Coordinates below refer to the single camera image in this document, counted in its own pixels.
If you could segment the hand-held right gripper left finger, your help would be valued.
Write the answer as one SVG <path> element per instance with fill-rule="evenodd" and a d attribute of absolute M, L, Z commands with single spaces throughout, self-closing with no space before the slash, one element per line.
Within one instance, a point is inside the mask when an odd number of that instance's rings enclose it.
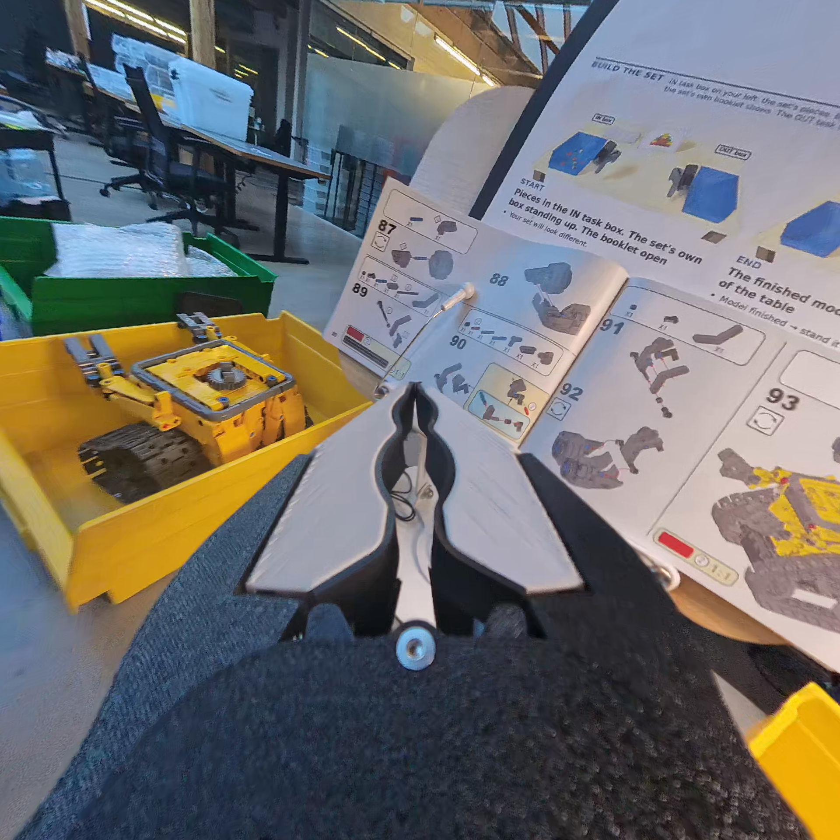
<path fill-rule="evenodd" d="M 312 450 L 247 581 L 250 593 L 357 597 L 396 583 L 392 488 L 417 387 L 400 385 Z"/>

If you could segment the grey desk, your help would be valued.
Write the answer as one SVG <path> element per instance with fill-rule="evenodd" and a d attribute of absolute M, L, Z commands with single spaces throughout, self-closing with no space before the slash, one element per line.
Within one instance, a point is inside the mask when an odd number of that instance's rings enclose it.
<path fill-rule="evenodd" d="M 803 838 L 718 693 L 698 626 L 631 563 L 525 605 L 544 634 L 322 635 L 335 605 L 237 593 L 266 504 L 125 633 L 70 615 L 2 533 L 2 838 Z"/>

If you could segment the instruction booklet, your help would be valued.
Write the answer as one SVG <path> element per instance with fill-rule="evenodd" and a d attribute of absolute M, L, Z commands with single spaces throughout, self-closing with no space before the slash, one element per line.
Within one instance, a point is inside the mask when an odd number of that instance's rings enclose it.
<path fill-rule="evenodd" d="M 324 330 L 838 672 L 838 354 L 388 180 Z"/>

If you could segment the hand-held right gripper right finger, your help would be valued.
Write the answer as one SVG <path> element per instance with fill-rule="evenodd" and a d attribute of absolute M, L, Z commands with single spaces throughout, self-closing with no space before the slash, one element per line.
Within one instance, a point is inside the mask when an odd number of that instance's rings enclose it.
<path fill-rule="evenodd" d="M 580 590 L 581 575 L 509 443 L 436 390 L 415 384 L 415 397 L 445 549 L 520 595 Z"/>

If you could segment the white storage crate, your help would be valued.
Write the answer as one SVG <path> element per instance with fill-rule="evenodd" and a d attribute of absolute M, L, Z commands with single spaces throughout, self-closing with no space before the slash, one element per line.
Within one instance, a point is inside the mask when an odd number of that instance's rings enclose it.
<path fill-rule="evenodd" d="M 168 65 L 174 115 L 180 123 L 246 141 L 254 92 L 243 81 L 194 61 L 176 57 Z"/>

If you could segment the bubble wrap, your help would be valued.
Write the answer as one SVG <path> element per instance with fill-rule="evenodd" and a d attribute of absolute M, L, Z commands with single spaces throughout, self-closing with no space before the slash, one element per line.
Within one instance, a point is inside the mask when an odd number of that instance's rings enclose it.
<path fill-rule="evenodd" d="M 58 278 L 234 277 L 216 257 L 186 245 L 173 224 L 106 227 L 53 224 L 56 259 L 44 271 Z"/>

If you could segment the green storage bin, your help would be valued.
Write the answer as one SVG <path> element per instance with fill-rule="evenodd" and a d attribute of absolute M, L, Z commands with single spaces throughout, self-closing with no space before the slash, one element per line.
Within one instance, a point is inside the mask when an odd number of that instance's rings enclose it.
<path fill-rule="evenodd" d="M 173 322 L 178 313 L 208 317 L 267 314 L 276 275 L 223 239 L 183 232 L 193 245 L 236 272 L 229 277 L 58 278 L 53 224 L 2 217 L 2 338 Z"/>

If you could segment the printed task sheet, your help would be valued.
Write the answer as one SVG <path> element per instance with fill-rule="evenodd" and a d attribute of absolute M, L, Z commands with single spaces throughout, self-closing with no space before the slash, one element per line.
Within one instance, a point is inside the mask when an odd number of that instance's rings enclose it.
<path fill-rule="evenodd" d="M 838 353 L 839 2 L 594 2 L 474 214 Z"/>

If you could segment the background wooden table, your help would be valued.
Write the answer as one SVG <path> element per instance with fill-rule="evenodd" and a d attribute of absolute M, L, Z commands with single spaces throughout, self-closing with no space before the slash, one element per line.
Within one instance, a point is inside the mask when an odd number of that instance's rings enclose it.
<path fill-rule="evenodd" d="M 141 128 L 145 132 L 141 122 L 140 111 L 137 108 L 133 94 L 131 98 L 125 98 L 106 88 L 98 87 L 96 91 L 108 99 L 109 105 L 124 107 L 139 115 L 138 119 L 115 118 L 115 122 L 127 128 Z M 227 153 L 227 161 L 223 170 L 221 170 L 219 163 L 215 162 L 211 156 L 204 155 L 202 157 L 202 167 L 216 174 L 224 172 L 228 183 L 226 212 L 229 220 L 220 234 L 231 235 L 237 229 L 256 230 L 254 225 L 237 218 L 235 180 L 237 169 L 245 170 L 253 165 L 263 167 L 276 174 L 277 186 L 271 251 L 266 255 L 257 253 L 250 253 L 249 255 L 253 259 L 265 260 L 271 263 L 307 266 L 309 264 L 308 259 L 292 256 L 287 253 L 288 186 L 290 181 L 303 182 L 306 180 L 316 180 L 318 182 L 326 182 L 329 180 L 329 175 L 314 170 L 310 166 L 294 161 L 290 157 L 269 150 L 266 147 L 246 141 L 230 139 L 222 134 L 190 128 L 173 118 L 165 117 L 159 110 L 158 112 L 165 125 L 184 132 L 184 134 L 190 134 L 206 140 Z"/>

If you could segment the black office chair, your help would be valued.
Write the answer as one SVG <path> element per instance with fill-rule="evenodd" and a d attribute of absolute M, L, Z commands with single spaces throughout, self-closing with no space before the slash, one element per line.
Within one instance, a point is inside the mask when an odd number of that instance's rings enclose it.
<path fill-rule="evenodd" d="M 202 157 L 211 156 L 223 170 L 227 153 L 206 140 L 165 125 L 143 70 L 127 66 L 125 74 L 148 135 L 143 173 L 156 193 L 172 196 L 181 206 L 179 211 L 154 217 L 153 221 L 185 219 L 191 223 L 193 235 L 199 224 L 220 234 L 229 220 L 228 182 L 224 172 L 216 174 L 204 169 Z"/>

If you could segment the yellow bin with dividers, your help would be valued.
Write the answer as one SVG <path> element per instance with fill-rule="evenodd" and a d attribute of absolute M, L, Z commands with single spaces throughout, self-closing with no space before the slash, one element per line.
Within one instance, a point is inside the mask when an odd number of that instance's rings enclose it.
<path fill-rule="evenodd" d="M 839 838 L 839 706 L 815 682 L 755 726 L 749 750 L 815 839 Z"/>

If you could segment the yellow storage bin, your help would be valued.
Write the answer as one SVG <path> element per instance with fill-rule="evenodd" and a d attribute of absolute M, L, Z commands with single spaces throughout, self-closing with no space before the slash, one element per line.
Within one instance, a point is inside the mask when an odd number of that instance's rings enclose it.
<path fill-rule="evenodd" d="M 339 352 L 288 311 L 221 318 L 224 335 L 268 354 L 299 383 L 313 426 L 232 465 L 125 506 L 86 476 L 84 440 L 123 425 L 85 385 L 63 335 L 1 344 L 2 520 L 37 553 L 76 612 L 100 595 L 122 602 L 177 571 L 269 480 L 369 406 L 345 378 Z"/>

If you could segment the yellow toy robot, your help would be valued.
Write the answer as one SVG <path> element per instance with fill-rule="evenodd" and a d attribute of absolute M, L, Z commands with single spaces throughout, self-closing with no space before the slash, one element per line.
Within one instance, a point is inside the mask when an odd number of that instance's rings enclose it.
<path fill-rule="evenodd" d="M 85 383 L 136 419 L 78 446 L 89 478 L 130 504 L 225 466 L 313 425 L 295 377 L 223 336 L 202 312 L 181 313 L 193 345 L 126 371 L 101 333 L 66 352 Z"/>

